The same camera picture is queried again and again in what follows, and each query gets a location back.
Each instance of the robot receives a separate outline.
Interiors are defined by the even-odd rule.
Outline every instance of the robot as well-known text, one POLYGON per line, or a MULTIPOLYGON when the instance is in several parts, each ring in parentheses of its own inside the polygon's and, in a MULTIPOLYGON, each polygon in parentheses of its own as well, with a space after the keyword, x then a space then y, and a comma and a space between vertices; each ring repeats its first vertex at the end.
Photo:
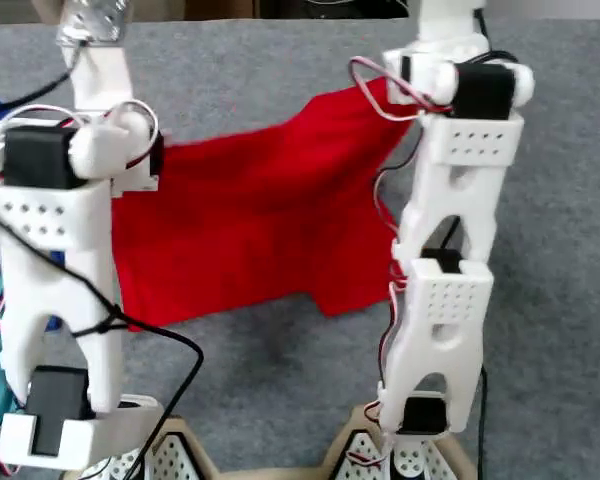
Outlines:
MULTIPOLYGON (((121 394, 121 323, 76 278, 50 269, 4 228, 44 252, 65 252, 67 268, 113 299, 111 198, 157 188, 159 127, 151 109, 133 98, 122 48, 127 2, 92 3, 68 2, 59 27, 64 57, 75 66, 76 112, 33 105, 0 122, 0 261, 8 305, 0 360, 26 404, 24 412, 5 415, 1 429, 0 461, 12 465, 83 471, 129 452, 139 460, 163 412, 152 398, 121 394), (68 118, 61 125, 21 118, 38 109, 68 118), (88 371, 38 367, 49 315, 65 321, 88 371), (107 319, 118 328, 98 330, 107 319)), ((424 133, 413 194, 392 247, 407 286, 391 288, 395 304, 402 295, 405 307, 396 312, 373 404, 382 452, 345 459, 378 468, 385 480, 436 478, 424 449, 466 428, 480 376, 495 210, 524 126, 516 109, 534 90, 532 71, 493 55, 476 31, 474 12, 484 6, 485 0, 421 0, 418 40, 384 53, 390 101, 436 107, 417 116, 424 133), (448 217, 463 226, 461 250, 425 248, 448 217), (418 390, 431 374, 444 376, 445 392, 418 390), (408 466, 404 452, 413 460, 408 466)), ((333 478, 346 477, 343 465, 333 478)))

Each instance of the beige base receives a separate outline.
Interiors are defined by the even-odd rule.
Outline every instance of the beige base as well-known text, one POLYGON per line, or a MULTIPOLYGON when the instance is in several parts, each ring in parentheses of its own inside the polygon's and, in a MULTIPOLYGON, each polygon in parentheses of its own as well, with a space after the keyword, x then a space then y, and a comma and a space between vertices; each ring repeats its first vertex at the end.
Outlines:
MULTIPOLYGON (((245 470, 221 473, 184 420, 180 418, 169 419, 163 428, 163 432, 165 433, 181 432, 184 434, 189 441, 189 447, 195 456, 196 463, 206 480, 328 480, 340 459, 351 432, 354 430, 367 430, 376 445, 380 445, 381 435, 377 426, 364 417, 362 407, 357 407, 353 410, 351 418, 327 451, 324 462, 319 467, 245 470)), ((453 436, 448 436, 436 442, 436 445, 458 480, 477 479, 475 467, 453 436)), ((63 480, 75 480, 77 478, 78 474, 71 472, 64 475, 63 480)))

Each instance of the metal bracket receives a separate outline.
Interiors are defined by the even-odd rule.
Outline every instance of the metal bracket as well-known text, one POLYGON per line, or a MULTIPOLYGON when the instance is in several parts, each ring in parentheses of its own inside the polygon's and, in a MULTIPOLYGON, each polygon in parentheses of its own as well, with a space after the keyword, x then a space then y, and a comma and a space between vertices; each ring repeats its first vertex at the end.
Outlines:
POLYGON ((129 0, 68 0, 56 41, 63 47, 76 47, 85 40, 90 47, 118 45, 130 9, 129 0))

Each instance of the red cloth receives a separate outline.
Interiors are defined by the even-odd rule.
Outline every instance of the red cloth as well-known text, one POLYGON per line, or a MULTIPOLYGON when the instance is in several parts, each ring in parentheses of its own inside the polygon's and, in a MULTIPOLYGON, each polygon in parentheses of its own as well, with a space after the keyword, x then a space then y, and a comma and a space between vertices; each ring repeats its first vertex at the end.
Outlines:
POLYGON ((165 325, 296 292, 326 315, 386 298, 392 233, 372 178, 408 127, 350 88, 281 125, 168 148, 159 191, 114 202, 125 311, 165 325))

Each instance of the gray felt surface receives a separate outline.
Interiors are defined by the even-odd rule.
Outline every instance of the gray felt surface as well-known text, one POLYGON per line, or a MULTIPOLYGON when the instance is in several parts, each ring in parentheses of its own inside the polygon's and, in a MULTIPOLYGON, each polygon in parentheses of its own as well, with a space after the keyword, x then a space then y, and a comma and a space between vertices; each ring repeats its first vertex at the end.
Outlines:
MULTIPOLYGON (((488 478, 600 480, 600 22, 500 21, 491 31, 533 66, 538 87, 491 260, 488 478)), ((53 35, 0 28, 0 97, 61 69, 53 35)), ((177 140, 192 140, 284 120, 313 95, 348 86, 352 55, 378 59, 413 36, 405 21, 134 25, 128 50, 138 97, 177 140)), ((70 89, 48 101, 70 106, 70 89)), ((410 175, 388 186, 396 211, 410 175)), ((317 464, 349 409, 374 398, 387 312, 325 319, 296 296, 179 325, 207 362, 178 413, 222 470, 317 464)), ((47 343, 50 359, 77 361, 58 335, 47 343)), ((144 334, 125 350, 125 390, 163 402, 192 361, 144 334)), ((476 418, 462 435, 472 455, 476 418)))

